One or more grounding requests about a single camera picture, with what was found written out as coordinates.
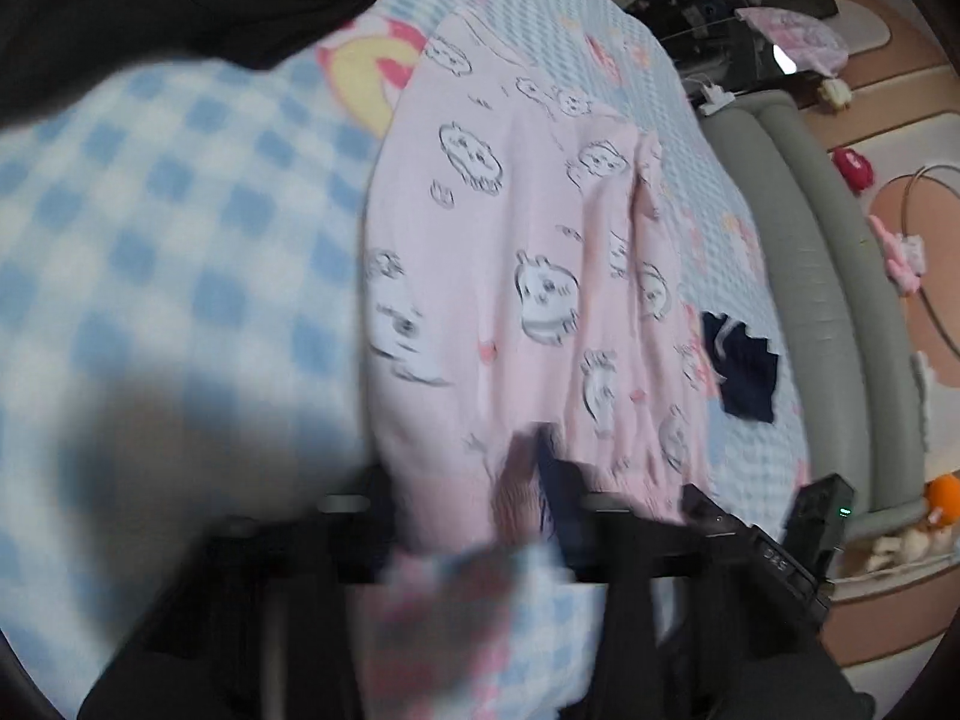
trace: black fabric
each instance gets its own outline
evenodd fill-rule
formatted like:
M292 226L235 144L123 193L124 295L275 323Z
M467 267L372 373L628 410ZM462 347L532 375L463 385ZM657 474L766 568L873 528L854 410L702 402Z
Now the black fabric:
M376 0L16 0L0 14L0 124L69 103L158 57L268 70Z
M779 356L767 348L769 341L748 336L743 322L728 324L726 314L717 317L704 311L702 319L704 346L720 376L724 411L741 419L773 422Z

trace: blue and white checkered blanket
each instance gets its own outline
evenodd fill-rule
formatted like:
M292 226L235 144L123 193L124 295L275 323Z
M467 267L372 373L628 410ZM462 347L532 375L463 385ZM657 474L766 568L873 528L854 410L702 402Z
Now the blue and white checkered blanket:
M459 5L659 132L683 298L783 353L747 207L646 28L607 0L373 13L429 35ZM0 133L0 629L67 717L203 523L296 512L366 461L358 251L378 146L314 50L269 74L131 69ZM789 365L775 405L773 426L719 409L710 426L716 497L774 532L805 461ZM596 594L528 584L499 685L511 720L560 697L560 654L568 700L592 668Z

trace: padded bed headboard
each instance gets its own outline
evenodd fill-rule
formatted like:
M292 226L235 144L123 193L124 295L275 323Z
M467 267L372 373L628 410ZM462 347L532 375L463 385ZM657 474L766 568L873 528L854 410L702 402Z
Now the padded bed headboard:
M782 92L701 127L754 214L803 401L814 478L856 488L849 539L925 513L920 393L880 249L856 199Z

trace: pink plush toy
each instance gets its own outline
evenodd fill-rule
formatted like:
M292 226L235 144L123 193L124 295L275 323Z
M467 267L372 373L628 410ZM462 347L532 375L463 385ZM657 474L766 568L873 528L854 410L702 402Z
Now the pink plush toy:
M867 217L870 229L883 248L887 276L896 284L898 292L906 298L920 288L920 276L915 274L904 253L904 244L873 214Z

